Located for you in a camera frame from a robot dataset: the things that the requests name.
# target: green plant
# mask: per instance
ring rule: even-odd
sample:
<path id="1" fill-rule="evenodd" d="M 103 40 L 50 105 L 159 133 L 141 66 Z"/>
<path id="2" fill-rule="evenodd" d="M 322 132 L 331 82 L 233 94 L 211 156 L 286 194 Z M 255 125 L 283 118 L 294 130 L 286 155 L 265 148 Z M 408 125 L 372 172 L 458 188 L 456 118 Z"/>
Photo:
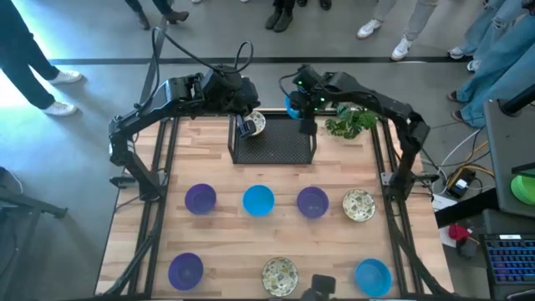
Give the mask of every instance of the green plant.
<path id="1" fill-rule="evenodd" d="M 339 105 L 336 109 L 338 119 L 325 121 L 325 128 L 331 135 L 353 139 L 362 130 L 369 130 L 377 122 L 374 113 L 362 107 Z"/>

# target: wooden tabletop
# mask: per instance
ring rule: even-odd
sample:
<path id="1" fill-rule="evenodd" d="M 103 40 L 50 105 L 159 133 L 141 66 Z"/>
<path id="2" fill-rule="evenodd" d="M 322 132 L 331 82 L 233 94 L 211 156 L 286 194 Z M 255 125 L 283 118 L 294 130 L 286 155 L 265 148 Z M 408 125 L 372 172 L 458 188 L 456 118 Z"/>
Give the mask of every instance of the wooden tabletop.
<path id="1" fill-rule="evenodd" d="M 153 298 L 269 298 L 261 281 L 262 267 L 279 256 L 289 258 L 298 269 L 298 286 L 288 298 L 299 298 L 315 273 L 337 278 L 334 297 L 365 297 L 354 284 L 355 267 L 365 258 L 388 265 L 393 276 L 388 296 L 399 297 L 371 134 L 365 131 L 354 140 L 344 140 L 328 135 L 323 123 L 318 118 L 318 149 L 312 165 L 256 166 L 232 164 L 226 117 L 181 120 Z M 157 130 L 157 125 L 143 130 L 136 144 L 148 166 Z M 387 164 L 384 143 L 382 150 Z M 217 192 L 216 208 L 207 216 L 191 214 L 184 204 L 187 190 L 198 183 L 207 183 Z M 267 217 L 251 217 L 243 209 L 244 191 L 256 184 L 275 193 L 276 206 Z M 296 206 L 297 194 L 307 186 L 320 187 L 329 196 L 329 210 L 317 220 L 303 217 Z M 376 213 L 367 222 L 344 215 L 342 199 L 354 188 L 366 190 L 375 199 Z M 137 193 L 134 188 L 121 191 L 118 204 Z M 414 195 L 407 206 L 416 251 L 440 284 L 452 291 L 429 197 Z M 133 202 L 115 214 L 97 293 L 109 288 L 132 259 L 142 207 L 141 202 Z M 167 278 L 171 261 L 181 253 L 195 253 L 204 263 L 201 283 L 188 292 L 174 289 Z M 406 259 L 404 266 L 411 283 Z"/>

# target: green object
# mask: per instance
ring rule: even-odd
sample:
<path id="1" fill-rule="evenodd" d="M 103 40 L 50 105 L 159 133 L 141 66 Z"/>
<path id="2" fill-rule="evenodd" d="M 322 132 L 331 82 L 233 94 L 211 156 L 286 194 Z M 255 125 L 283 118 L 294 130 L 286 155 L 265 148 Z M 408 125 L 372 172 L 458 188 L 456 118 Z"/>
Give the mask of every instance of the green object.
<path id="1" fill-rule="evenodd" d="M 535 178 L 515 176 L 511 181 L 512 194 L 528 205 L 535 205 Z"/>
<path id="2" fill-rule="evenodd" d="M 340 105 L 336 112 L 338 119 L 325 121 L 325 128 L 331 135 L 353 139 L 362 130 L 369 130 L 375 126 L 377 116 L 362 107 Z"/>

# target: keyboard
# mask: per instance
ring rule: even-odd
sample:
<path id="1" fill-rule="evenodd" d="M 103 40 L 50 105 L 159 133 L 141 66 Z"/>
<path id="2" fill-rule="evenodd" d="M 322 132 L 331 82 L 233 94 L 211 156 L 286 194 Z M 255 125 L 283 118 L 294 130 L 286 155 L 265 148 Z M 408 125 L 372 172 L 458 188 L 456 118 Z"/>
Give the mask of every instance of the keyboard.
<path id="1" fill-rule="evenodd" d="M 535 284 L 535 234 L 482 235 L 489 282 Z"/>

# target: pants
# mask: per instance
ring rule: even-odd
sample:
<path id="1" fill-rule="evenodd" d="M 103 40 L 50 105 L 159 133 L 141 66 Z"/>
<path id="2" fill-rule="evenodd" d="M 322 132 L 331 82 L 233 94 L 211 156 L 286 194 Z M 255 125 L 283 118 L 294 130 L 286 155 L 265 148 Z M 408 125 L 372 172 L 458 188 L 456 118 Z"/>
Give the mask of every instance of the pants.
<path id="1" fill-rule="evenodd" d="M 527 13 L 521 4 L 522 0 L 490 0 L 466 31 L 465 41 L 460 46 L 462 52 L 482 59 L 514 21 Z"/>
<path id="2" fill-rule="evenodd" d="M 59 70 L 44 57 L 13 3 L 6 1 L 2 9 L 13 20 L 9 30 L 18 33 L 17 37 L 0 45 L 2 71 L 32 105 L 46 109 L 55 101 L 54 97 L 37 81 L 29 66 L 44 79 L 55 79 Z"/>
<path id="3" fill-rule="evenodd" d="M 457 98 L 467 105 L 462 119 L 483 127 L 483 104 L 490 100 L 512 99 L 535 80 L 535 17 L 524 17 L 503 35 L 483 57 L 484 64 L 457 90 Z"/>
<path id="4" fill-rule="evenodd" d="M 132 10 L 136 13 L 143 13 L 143 7 L 141 7 L 139 0 L 125 0 L 126 4 L 132 8 Z M 171 9 L 171 5 L 167 2 L 167 0 L 152 0 L 154 5 L 156 5 L 156 8 L 160 11 L 161 14 L 165 15 L 168 13 L 171 13 L 173 10 Z"/>
<path id="5" fill-rule="evenodd" d="M 374 19 L 384 22 L 386 15 L 394 7 L 396 2 L 397 0 L 379 0 L 375 7 Z M 433 14 L 437 5 L 438 0 L 418 0 L 415 10 L 410 16 L 409 24 L 403 32 L 409 41 L 414 41 L 418 38 L 418 35 L 424 30 L 429 17 Z"/>
<path id="6" fill-rule="evenodd" d="M 293 7 L 295 7 L 295 0 L 273 0 L 273 6 L 279 12 L 286 10 L 287 14 L 292 14 Z"/>

